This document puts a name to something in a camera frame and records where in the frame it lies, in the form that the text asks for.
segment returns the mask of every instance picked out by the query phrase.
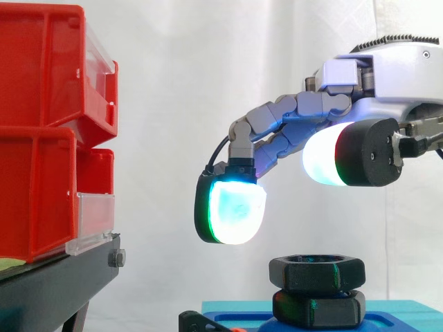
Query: robotic hand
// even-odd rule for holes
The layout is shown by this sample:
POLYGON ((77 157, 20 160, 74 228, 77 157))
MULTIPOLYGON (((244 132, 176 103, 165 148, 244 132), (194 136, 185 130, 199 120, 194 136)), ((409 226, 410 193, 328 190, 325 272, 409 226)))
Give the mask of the robotic hand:
POLYGON ((330 185, 384 186, 400 177, 403 158, 430 150, 443 158, 437 38, 387 36, 358 45, 326 61, 303 90, 230 126, 197 184, 195 226, 204 241, 251 239, 266 200, 257 179, 302 149, 307 173, 330 185), (228 162, 214 165, 227 142, 228 162))

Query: blue light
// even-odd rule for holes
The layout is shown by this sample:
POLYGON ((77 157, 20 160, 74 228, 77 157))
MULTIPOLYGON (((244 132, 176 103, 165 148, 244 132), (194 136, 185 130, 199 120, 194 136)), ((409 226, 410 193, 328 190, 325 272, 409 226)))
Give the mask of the blue light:
POLYGON ((209 222, 214 238, 225 244, 249 241, 262 224, 266 192, 253 183, 214 183, 209 196, 209 222))
POLYGON ((308 175, 325 185, 346 185, 335 165, 335 146, 341 132, 352 124, 346 122, 315 133, 303 149, 303 166, 308 175))

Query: blue tray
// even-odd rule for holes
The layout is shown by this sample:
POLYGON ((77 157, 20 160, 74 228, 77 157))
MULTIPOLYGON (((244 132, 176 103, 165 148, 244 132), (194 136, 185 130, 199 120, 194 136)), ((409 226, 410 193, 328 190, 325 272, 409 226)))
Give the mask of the blue tray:
MULTIPOLYGON (((443 313, 414 301, 367 301, 366 308, 365 322, 346 332, 443 332, 443 313)), ((202 307, 206 317, 228 328, 248 332, 306 331, 277 322, 271 310, 272 303, 268 301, 204 302, 202 307)))

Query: hex nut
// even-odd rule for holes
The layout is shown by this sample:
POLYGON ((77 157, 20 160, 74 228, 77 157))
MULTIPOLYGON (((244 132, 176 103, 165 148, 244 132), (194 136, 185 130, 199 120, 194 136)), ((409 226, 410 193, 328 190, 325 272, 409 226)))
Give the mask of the hex nut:
POLYGON ((281 257, 269 262, 269 279, 288 293, 336 295, 365 283, 365 264, 340 255, 281 257))
POLYGON ((365 295, 357 290, 336 297, 309 297, 280 290, 273 296, 273 315, 303 329, 353 329, 365 317, 365 295))

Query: black clamp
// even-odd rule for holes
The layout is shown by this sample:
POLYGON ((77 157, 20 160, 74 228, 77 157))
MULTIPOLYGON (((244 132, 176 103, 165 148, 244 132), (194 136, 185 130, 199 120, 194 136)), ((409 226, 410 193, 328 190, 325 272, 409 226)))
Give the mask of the black clamp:
POLYGON ((179 332, 232 332, 196 311, 185 311, 179 315, 179 332))

